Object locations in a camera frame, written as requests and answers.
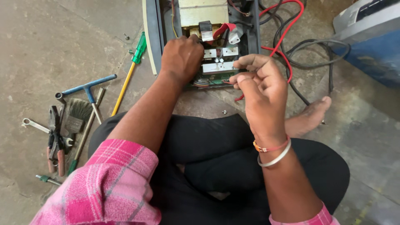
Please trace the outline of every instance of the fingernail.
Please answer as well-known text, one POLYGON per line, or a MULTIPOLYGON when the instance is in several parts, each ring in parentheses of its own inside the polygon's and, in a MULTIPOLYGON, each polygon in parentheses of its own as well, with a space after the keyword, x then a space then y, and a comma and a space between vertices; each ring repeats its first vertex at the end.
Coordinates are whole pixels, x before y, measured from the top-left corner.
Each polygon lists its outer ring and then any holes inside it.
POLYGON ((244 79, 246 79, 246 77, 244 75, 238 76, 238 83, 240 83, 244 79))

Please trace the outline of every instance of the silver bangle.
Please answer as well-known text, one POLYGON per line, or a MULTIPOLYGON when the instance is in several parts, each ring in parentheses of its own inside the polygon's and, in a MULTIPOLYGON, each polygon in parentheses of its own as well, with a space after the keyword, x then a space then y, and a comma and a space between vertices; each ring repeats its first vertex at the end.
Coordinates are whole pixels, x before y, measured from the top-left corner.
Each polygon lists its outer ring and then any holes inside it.
POLYGON ((280 161, 283 157, 285 157, 285 155, 288 153, 288 151, 289 151, 291 145, 292 145, 292 140, 289 139, 288 145, 286 146, 285 150, 284 150, 278 157, 276 157, 276 159, 272 160, 272 161, 269 162, 269 163, 262 164, 262 163, 261 163, 261 160, 260 160, 260 155, 258 155, 258 158, 257 158, 258 164, 259 164, 260 166, 262 166, 262 167, 270 167, 270 166, 272 166, 273 164, 279 162, 279 161, 280 161))

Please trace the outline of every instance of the orange thread bracelet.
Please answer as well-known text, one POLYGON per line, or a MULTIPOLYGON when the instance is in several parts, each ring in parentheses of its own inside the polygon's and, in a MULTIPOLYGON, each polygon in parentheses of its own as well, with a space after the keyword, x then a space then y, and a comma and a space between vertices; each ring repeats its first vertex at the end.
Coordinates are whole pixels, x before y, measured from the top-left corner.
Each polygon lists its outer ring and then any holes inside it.
POLYGON ((273 147, 273 148, 269 148, 269 149, 267 149, 267 148, 262 148, 262 147, 258 146, 258 145, 256 144, 256 140, 253 141, 253 145, 254 145, 254 147, 256 148, 256 150, 259 151, 259 152, 269 152, 269 151, 278 150, 278 149, 280 149, 280 148, 286 146, 286 145, 288 144, 289 140, 290 140, 289 135, 286 135, 286 141, 285 141, 285 143, 283 143, 283 144, 280 145, 280 146, 273 147))

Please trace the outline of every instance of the bare foot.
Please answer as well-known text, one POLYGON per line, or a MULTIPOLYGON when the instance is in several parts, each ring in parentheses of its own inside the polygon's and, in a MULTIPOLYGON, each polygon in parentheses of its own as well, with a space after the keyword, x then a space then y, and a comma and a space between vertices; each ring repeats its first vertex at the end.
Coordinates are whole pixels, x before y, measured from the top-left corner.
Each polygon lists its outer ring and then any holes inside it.
POLYGON ((332 100, 325 96, 307 106, 302 113, 285 121, 286 133, 290 137, 299 138, 314 130, 324 119, 332 100))

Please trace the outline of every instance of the black pants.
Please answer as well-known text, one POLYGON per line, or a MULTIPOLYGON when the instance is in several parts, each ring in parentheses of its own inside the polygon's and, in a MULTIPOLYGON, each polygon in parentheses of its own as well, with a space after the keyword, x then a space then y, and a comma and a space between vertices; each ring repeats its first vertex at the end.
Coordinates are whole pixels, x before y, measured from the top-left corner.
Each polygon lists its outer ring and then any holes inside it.
MULTIPOLYGON (((97 128, 89 157, 124 115, 115 115, 97 128)), ((173 115, 150 181, 154 192, 150 203, 161 210, 161 224, 270 224, 253 140, 238 114, 210 120, 173 115), (184 173, 177 164, 185 165, 184 173), (230 195, 221 201, 211 191, 230 195)), ((333 214, 349 184, 346 162, 316 141, 292 139, 292 146, 314 191, 333 214)))

